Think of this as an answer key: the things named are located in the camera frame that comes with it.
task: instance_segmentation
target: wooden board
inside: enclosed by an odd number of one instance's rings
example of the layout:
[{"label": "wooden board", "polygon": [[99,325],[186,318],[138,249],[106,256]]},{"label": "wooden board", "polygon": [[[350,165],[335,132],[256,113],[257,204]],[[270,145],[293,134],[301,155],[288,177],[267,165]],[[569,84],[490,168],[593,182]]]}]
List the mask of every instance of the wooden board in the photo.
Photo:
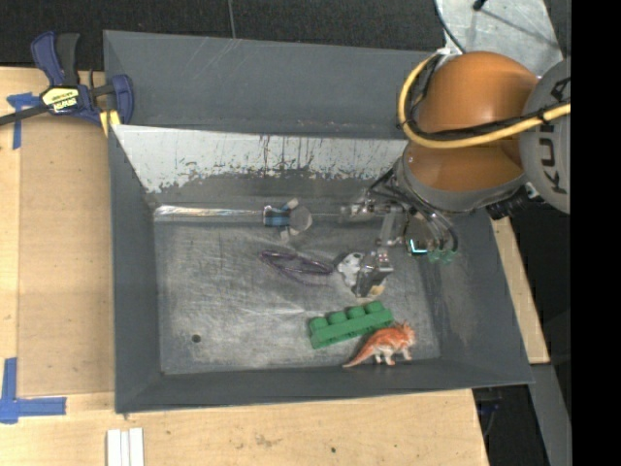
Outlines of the wooden board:
[{"label": "wooden board", "polygon": [[[3,100],[9,94],[38,94],[48,85],[34,68],[4,68],[0,74]],[[96,74],[96,84],[102,81],[103,74]],[[3,330],[3,337],[17,341],[17,393],[113,390],[110,198],[103,130],[71,117],[43,114],[22,122],[21,149],[12,150],[13,130],[7,125],[1,131],[3,161],[12,161],[2,165],[2,178],[13,182],[3,185],[13,220],[3,229],[14,233],[3,262],[11,271],[2,281],[3,295],[12,294],[12,285],[14,298],[3,301],[2,318],[10,321],[16,313],[17,281],[9,276],[17,267],[19,230],[19,330]],[[3,347],[7,357],[16,355],[15,342]]]},{"label": "wooden board", "polygon": [[147,466],[489,464],[468,390],[126,418],[112,399],[72,396],[67,416],[0,428],[0,463],[104,464],[108,429],[142,427]]}]

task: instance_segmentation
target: blue clamp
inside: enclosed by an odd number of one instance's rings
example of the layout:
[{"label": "blue clamp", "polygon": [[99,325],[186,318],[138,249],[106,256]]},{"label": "blue clamp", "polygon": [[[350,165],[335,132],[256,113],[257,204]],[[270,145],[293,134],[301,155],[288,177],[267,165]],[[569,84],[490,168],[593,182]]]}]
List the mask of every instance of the blue clamp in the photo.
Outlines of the blue clamp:
[{"label": "blue clamp", "polygon": [[49,113],[53,116],[77,117],[101,127],[102,109],[97,106],[96,98],[111,94],[114,95],[115,103],[111,107],[116,109],[123,124],[129,123],[134,112],[129,77],[116,75],[109,83],[96,88],[92,84],[90,87],[80,84],[75,58],[79,37],[78,33],[56,36],[53,31],[47,31],[32,42],[32,57],[37,68],[48,77],[49,87],[39,95],[39,102],[35,106],[0,116],[0,126]]},{"label": "blue clamp", "polygon": [[15,424],[20,417],[62,416],[66,414],[67,397],[37,399],[16,398],[17,358],[5,359],[0,399],[0,423]]},{"label": "blue clamp", "polygon": [[[24,107],[35,107],[41,104],[38,95],[32,93],[20,93],[19,95],[9,95],[7,102],[16,112],[21,111]],[[17,120],[13,128],[13,150],[21,147],[21,121]]]}]

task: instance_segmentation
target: green lego brick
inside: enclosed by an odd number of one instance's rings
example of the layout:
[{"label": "green lego brick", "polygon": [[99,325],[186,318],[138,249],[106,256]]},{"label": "green lego brick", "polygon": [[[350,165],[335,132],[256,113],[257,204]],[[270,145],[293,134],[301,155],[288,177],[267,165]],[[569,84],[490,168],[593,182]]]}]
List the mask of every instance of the green lego brick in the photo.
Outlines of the green lego brick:
[{"label": "green lego brick", "polygon": [[314,349],[376,331],[394,321],[390,310],[374,300],[366,306],[354,306],[309,322],[310,344]]}]

